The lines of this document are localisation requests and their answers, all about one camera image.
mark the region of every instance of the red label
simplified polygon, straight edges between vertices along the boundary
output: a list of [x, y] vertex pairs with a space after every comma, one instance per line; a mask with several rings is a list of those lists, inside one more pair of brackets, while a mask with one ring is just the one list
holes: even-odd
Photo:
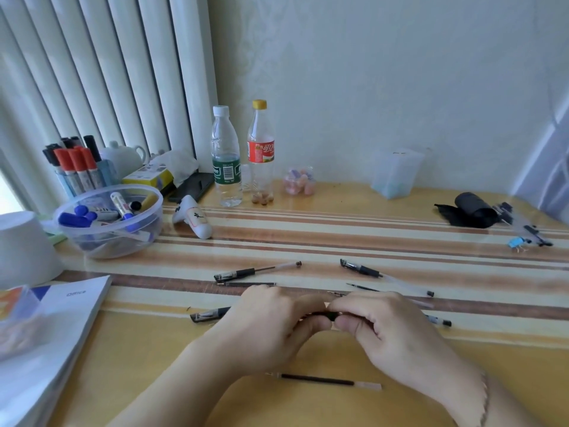
[[275, 159], [275, 141], [247, 141], [247, 156], [249, 156], [249, 161], [253, 163], [272, 162]]

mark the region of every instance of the bottle label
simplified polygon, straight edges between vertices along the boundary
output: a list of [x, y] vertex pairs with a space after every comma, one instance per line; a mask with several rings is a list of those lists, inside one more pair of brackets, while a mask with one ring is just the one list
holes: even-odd
[[199, 225], [205, 225], [208, 219], [205, 218], [205, 214], [201, 209], [192, 207], [186, 211], [186, 221], [192, 228], [197, 228]]
[[247, 141], [247, 156], [252, 163], [267, 163], [275, 159], [275, 141]]
[[241, 164], [239, 159], [232, 162], [213, 161], [213, 176], [217, 184], [235, 184], [241, 182]]

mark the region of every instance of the hand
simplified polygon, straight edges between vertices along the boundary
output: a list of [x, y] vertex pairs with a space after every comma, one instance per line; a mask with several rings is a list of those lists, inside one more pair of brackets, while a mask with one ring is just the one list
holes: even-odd
[[340, 315], [334, 325], [352, 334], [381, 371], [443, 405], [466, 381], [480, 387], [480, 373], [461, 359], [401, 294], [352, 292], [328, 305]]
[[216, 347], [223, 362], [237, 376], [271, 371], [292, 359], [301, 346], [332, 323], [325, 316], [322, 297], [291, 298], [280, 287], [251, 286], [222, 320], [194, 343]]

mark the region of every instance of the white bottle cap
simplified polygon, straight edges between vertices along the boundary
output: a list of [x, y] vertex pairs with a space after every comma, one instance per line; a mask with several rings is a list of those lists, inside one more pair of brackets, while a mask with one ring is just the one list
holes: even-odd
[[215, 117], [228, 117], [229, 116], [229, 107], [228, 106], [214, 106], [213, 107], [213, 115]]

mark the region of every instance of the wooden desk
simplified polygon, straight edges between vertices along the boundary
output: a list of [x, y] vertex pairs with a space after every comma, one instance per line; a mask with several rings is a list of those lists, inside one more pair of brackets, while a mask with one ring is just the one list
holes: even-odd
[[[313, 197], [279, 193], [266, 207], [246, 197], [227, 209], [210, 192], [202, 204], [214, 226], [211, 240], [199, 240], [184, 224], [174, 227], [174, 206], [166, 203], [162, 234], [137, 254], [92, 261], [61, 243], [68, 271], [58, 280], [110, 273], [114, 286], [51, 425], [102, 425], [143, 391], [207, 329], [190, 322], [189, 313], [231, 305], [241, 293], [216, 286], [216, 272], [300, 259], [300, 270], [252, 280], [329, 300], [326, 290], [347, 291], [346, 282], [417, 295], [342, 269], [341, 257], [434, 290], [433, 314], [453, 322], [441, 330], [451, 344], [499, 377], [546, 425], [569, 425], [569, 228], [522, 201], [482, 193], [491, 204], [510, 202], [555, 243], [515, 253], [505, 227], [452, 228], [440, 218], [433, 203], [452, 204], [458, 193], [415, 189], [387, 201], [361, 184], [319, 183]], [[224, 395], [208, 425], [452, 426], [438, 404], [385, 377], [338, 331], [311, 339], [286, 371], [380, 381], [385, 389], [248, 377]]]

